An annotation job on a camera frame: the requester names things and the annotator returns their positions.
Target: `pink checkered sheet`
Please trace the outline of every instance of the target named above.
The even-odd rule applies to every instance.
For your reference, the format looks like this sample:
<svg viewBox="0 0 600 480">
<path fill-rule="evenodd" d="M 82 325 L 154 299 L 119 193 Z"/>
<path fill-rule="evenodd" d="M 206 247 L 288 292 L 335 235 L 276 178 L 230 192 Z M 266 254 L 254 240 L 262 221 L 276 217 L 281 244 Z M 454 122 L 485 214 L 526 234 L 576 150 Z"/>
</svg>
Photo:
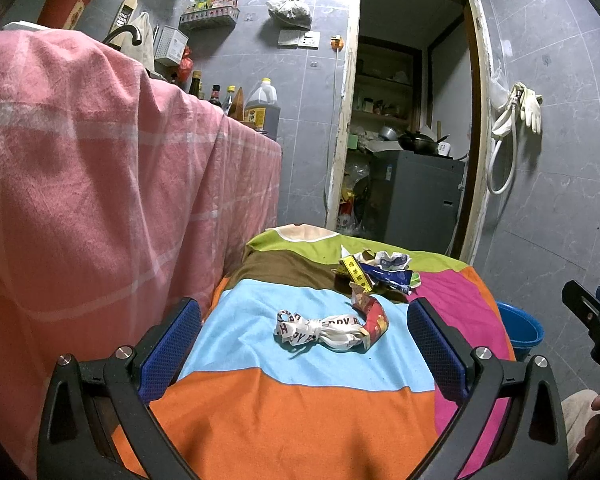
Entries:
<svg viewBox="0 0 600 480">
<path fill-rule="evenodd" d="M 208 309 L 274 226 L 280 146 L 80 32 L 0 32 L 0 440 L 35 476 L 56 359 Z"/>
</svg>

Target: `light blue stripe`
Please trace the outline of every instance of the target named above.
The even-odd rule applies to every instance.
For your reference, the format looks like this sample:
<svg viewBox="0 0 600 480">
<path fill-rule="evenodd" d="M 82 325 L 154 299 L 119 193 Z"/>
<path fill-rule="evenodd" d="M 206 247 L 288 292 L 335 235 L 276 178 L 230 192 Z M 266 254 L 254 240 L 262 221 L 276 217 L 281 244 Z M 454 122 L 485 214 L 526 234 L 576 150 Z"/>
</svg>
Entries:
<svg viewBox="0 0 600 480">
<path fill-rule="evenodd" d="M 259 367 L 285 384 L 347 386 L 370 392 L 405 386 L 414 392 L 433 390 L 433 377 L 407 330 L 407 305 L 376 298 L 389 318 L 389 329 L 367 352 L 362 345 L 347 352 L 321 344 L 292 348 L 274 338 L 279 310 L 316 319 L 355 312 L 350 300 L 332 290 L 241 280 L 222 294 L 179 379 L 196 371 Z"/>
</svg>

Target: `frying pan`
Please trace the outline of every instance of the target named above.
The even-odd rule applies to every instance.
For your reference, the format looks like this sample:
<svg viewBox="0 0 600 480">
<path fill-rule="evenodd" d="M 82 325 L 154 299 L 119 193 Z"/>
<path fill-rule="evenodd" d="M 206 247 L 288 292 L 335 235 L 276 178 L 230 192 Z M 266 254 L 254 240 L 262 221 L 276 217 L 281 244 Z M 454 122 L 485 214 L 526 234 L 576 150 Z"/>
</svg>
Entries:
<svg viewBox="0 0 600 480">
<path fill-rule="evenodd" d="M 444 136 L 440 140 L 433 140 L 421 133 L 406 132 L 403 136 L 398 137 L 398 143 L 402 149 L 416 153 L 417 155 L 436 155 L 439 143 L 447 137 Z"/>
</svg>

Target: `red cup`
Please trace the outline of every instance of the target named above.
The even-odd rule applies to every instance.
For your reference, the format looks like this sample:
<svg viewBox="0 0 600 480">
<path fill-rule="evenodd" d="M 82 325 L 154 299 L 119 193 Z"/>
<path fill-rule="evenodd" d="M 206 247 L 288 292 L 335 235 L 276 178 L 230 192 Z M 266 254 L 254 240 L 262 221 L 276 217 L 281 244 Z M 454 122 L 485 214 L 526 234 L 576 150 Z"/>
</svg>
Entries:
<svg viewBox="0 0 600 480">
<path fill-rule="evenodd" d="M 45 0 L 40 11 L 38 24 L 49 28 L 73 30 L 84 7 L 91 0 Z"/>
</svg>

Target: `black faucet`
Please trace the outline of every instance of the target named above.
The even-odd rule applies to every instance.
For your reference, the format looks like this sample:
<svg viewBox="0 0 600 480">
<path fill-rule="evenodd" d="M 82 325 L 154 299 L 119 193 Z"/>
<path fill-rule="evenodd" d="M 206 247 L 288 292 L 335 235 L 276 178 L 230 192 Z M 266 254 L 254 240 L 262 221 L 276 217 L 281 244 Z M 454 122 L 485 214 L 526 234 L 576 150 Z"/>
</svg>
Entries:
<svg viewBox="0 0 600 480">
<path fill-rule="evenodd" d="M 128 23 L 126 25 L 123 25 L 122 27 L 118 27 L 112 30 L 109 33 L 109 35 L 102 41 L 102 43 L 104 43 L 107 46 L 110 46 L 111 48 L 115 48 L 117 51 L 120 51 L 120 47 L 116 44 L 111 44 L 111 40 L 113 40 L 113 38 L 122 34 L 123 32 L 131 33 L 131 44 L 133 46 L 138 46 L 142 44 L 142 36 L 140 35 L 140 31 L 135 25 L 129 25 Z"/>
</svg>

